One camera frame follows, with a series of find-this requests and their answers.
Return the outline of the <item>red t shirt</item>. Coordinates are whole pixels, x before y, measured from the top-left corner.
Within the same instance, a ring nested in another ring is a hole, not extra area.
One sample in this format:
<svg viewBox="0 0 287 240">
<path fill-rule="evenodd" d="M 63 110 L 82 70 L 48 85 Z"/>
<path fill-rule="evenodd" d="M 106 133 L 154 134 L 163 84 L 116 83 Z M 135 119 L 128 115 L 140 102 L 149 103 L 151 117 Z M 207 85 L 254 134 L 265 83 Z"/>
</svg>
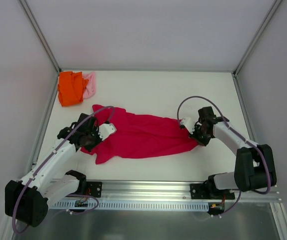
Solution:
<svg viewBox="0 0 287 240">
<path fill-rule="evenodd" d="M 116 107 L 110 122 L 116 132 L 106 140 L 81 152 L 96 155 L 95 163 L 104 164 L 113 157 L 145 159 L 170 156 L 191 151 L 198 143 L 173 118 L 134 114 Z"/>
</svg>

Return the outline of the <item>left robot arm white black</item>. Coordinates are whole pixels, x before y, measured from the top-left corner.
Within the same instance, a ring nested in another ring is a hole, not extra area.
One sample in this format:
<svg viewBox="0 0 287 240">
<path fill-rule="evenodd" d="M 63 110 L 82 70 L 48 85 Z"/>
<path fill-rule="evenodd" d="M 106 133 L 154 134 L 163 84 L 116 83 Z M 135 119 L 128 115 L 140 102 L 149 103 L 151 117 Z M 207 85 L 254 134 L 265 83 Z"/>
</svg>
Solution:
<svg viewBox="0 0 287 240">
<path fill-rule="evenodd" d="M 85 113 L 77 122 L 61 129 L 44 160 L 20 180 L 11 180 L 5 186 L 5 214 L 12 218 L 13 230 L 18 231 L 17 221 L 27 227 L 39 226 L 49 208 L 66 196 L 89 197 L 87 177 L 81 172 L 69 170 L 60 180 L 52 180 L 79 149 L 92 150 L 115 132 L 109 121 L 99 123 L 93 114 Z"/>
</svg>

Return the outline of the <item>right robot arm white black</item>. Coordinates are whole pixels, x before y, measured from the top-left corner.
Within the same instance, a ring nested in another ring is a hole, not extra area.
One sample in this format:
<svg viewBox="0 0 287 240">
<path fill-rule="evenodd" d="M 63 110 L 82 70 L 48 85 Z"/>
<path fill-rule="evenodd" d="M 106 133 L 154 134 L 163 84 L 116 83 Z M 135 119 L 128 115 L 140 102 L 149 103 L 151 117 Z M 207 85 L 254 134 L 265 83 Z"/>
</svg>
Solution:
<svg viewBox="0 0 287 240">
<path fill-rule="evenodd" d="M 199 109 L 198 114 L 196 122 L 189 117 L 180 121 L 190 138 L 203 147 L 217 139 L 235 156 L 232 172 L 213 174 L 205 181 L 206 195 L 216 199 L 229 190 L 267 194 L 277 183 L 272 148 L 247 139 L 226 117 L 215 115 L 210 106 Z"/>
</svg>

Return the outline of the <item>pink t shirt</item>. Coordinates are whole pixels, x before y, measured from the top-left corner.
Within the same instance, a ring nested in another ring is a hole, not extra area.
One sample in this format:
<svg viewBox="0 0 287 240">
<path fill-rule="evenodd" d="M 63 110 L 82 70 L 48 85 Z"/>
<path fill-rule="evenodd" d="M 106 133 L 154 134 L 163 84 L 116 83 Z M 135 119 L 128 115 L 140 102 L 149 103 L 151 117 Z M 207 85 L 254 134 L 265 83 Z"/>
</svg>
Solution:
<svg viewBox="0 0 287 240">
<path fill-rule="evenodd" d="M 87 81 L 83 92 L 83 98 L 89 99 L 96 94 L 97 91 L 97 81 L 96 81 L 96 73 L 94 71 L 90 73 L 83 73 L 82 78 Z"/>
</svg>

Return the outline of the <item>orange t shirt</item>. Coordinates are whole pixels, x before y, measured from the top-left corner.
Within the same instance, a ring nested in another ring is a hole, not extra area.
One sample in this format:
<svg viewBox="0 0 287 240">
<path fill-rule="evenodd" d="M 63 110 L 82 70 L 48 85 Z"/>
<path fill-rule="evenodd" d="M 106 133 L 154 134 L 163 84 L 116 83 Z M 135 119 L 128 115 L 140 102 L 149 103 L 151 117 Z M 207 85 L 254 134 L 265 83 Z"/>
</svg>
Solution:
<svg viewBox="0 0 287 240">
<path fill-rule="evenodd" d="M 63 71 L 58 78 L 58 100 L 62 107 L 81 104 L 84 94 L 84 79 L 81 72 Z"/>
</svg>

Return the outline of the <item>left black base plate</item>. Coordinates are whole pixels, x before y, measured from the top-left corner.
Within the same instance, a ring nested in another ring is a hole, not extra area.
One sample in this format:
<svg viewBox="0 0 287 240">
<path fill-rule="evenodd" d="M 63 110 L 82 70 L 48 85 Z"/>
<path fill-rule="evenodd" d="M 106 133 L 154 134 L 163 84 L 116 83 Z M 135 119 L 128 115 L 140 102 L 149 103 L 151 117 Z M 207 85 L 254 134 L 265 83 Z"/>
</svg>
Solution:
<svg viewBox="0 0 287 240">
<path fill-rule="evenodd" d="M 103 183 L 101 181 L 87 181 L 83 193 L 95 198 L 101 198 Z"/>
</svg>

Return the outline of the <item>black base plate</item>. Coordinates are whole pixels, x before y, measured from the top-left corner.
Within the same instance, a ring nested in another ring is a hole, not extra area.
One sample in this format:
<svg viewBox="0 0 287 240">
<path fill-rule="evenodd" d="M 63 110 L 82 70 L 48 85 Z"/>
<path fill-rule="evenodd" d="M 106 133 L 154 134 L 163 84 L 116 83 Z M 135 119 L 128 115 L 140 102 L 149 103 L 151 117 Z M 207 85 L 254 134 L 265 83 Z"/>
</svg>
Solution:
<svg viewBox="0 0 287 240">
<path fill-rule="evenodd" d="M 219 190 L 208 183 L 191 183 L 189 185 L 190 197 L 193 200 L 234 200 L 235 194 L 228 189 Z"/>
<path fill-rule="evenodd" d="M 95 198 L 101 198 L 103 183 L 101 181 L 87 181 L 83 193 Z"/>
</svg>

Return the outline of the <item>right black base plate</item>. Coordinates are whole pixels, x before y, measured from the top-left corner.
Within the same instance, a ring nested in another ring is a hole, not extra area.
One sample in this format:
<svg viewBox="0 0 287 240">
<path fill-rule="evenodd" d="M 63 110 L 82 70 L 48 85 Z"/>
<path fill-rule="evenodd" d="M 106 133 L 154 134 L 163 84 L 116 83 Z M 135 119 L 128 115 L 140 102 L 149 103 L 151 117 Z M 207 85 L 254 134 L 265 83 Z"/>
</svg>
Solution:
<svg viewBox="0 0 287 240">
<path fill-rule="evenodd" d="M 190 197 L 193 200 L 234 200 L 235 194 L 228 189 L 219 190 L 208 183 L 191 183 L 189 185 Z"/>
</svg>

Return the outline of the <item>aluminium mounting rail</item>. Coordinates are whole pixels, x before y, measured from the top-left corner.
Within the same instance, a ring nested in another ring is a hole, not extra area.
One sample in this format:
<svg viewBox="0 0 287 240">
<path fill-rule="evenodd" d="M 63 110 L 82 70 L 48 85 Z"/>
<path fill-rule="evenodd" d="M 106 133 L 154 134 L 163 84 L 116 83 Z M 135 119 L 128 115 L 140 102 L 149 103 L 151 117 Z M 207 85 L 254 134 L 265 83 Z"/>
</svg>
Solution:
<svg viewBox="0 0 287 240">
<path fill-rule="evenodd" d="M 123 201 L 190 201 L 190 184 L 199 181 L 139 181 L 139 180 L 99 180 L 102 185 L 100 200 Z M 243 192 L 240 202 L 281 203 L 282 197 L 277 187 L 268 194 L 253 191 Z"/>
</svg>

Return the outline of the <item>right aluminium frame post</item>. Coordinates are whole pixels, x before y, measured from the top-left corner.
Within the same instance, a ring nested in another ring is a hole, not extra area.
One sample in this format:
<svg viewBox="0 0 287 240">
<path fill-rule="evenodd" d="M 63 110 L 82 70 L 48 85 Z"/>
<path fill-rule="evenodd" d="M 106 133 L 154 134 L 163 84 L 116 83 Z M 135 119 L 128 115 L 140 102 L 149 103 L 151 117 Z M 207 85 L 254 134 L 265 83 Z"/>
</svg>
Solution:
<svg viewBox="0 0 287 240">
<path fill-rule="evenodd" d="M 235 70 L 232 72 L 234 76 L 237 76 L 240 71 L 242 70 L 243 66 L 246 64 L 246 61 L 254 51 L 255 47 L 259 43 L 262 35 L 268 28 L 270 22 L 272 21 L 273 17 L 279 10 L 280 6 L 282 5 L 284 1 L 283 0 L 274 0 L 271 7 L 269 8 L 268 12 L 266 13 L 264 19 L 262 20 L 261 24 L 259 25 L 257 31 L 255 32 L 253 38 L 251 39 L 248 47 L 246 48 L 246 51 L 241 57 L 241 60 L 237 64 Z"/>
</svg>

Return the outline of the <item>aluminium frame post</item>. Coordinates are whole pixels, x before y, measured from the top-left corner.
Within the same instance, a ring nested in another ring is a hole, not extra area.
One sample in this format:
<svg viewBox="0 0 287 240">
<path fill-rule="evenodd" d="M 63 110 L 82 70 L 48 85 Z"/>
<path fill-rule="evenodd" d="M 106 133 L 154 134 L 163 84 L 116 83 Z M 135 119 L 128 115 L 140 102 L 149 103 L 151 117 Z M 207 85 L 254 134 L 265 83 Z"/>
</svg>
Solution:
<svg viewBox="0 0 287 240">
<path fill-rule="evenodd" d="M 264 19 L 262 20 L 261 24 L 259 25 L 257 31 L 255 32 L 253 38 L 251 39 L 248 47 L 246 48 L 246 51 L 241 57 L 241 60 L 237 64 L 235 70 L 232 72 L 234 76 L 237 76 L 240 71 L 242 70 L 243 66 L 246 64 L 246 61 L 254 51 L 255 47 L 259 43 L 262 35 L 268 28 L 270 22 L 272 21 L 273 17 L 279 10 L 280 6 L 282 5 L 284 1 L 283 0 L 274 0 L 271 7 L 269 8 L 268 12 L 266 13 Z"/>
<path fill-rule="evenodd" d="M 51 65 L 53 66 L 55 71 L 59 74 L 62 69 L 58 64 L 58 61 L 56 60 L 56 58 L 53 54 L 53 51 L 51 50 L 51 48 L 50 48 L 50 46 L 49 46 L 49 44 L 45 38 L 45 35 L 43 34 L 43 31 L 40 28 L 38 21 L 37 21 L 36 17 L 34 16 L 34 13 L 31 9 L 31 7 L 29 6 L 29 3 L 26 0 L 18 0 L 17 2 L 19 3 L 25 16 L 27 17 L 29 24 L 31 25 L 34 33 L 37 36 L 37 39 L 39 40 L 40 44 L 42 45 L 42 48 L 45 51 L 48 59 L 50 60 Z"/>
</svg>

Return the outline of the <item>left aluminium frame post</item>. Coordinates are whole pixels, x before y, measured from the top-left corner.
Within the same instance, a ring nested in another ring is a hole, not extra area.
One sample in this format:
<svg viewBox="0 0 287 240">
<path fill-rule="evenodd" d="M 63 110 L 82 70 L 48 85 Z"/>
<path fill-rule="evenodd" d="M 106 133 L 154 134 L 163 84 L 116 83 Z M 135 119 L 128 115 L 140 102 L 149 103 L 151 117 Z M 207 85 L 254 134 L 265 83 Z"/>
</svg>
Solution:
<svg viewBox="0 0 287 240">
<path fill-rule="evenodd" d="M 37 21 L 36 17 L 34 16 L 34 13 L 31 9 L 31 7 L 29 6 L 29 3 L 26 0 L 18 0 L 17 2 L 19 3 L 25 16 L 27 17 L 29 24 L 31 25 L 34 33 L 37 36 L 37 39 L 39 40 L 40 44 L 42 45 L 42 48 L 45 51 L 48 59 L 50 60 L 51 65 L 53 66 L 55 71 L 59 74 L 62 69 L 58 64 L 58 61 L 56 60 L 56 58 L 53 54 L 53 51 L 51 50 L 51 48 L 50 48 L 50 46 L 49 46 L 49 44 L 45 38 L 45 35 L 43 34 L 43 31 L 40 28 L 38 21 Z"/>
</svg>

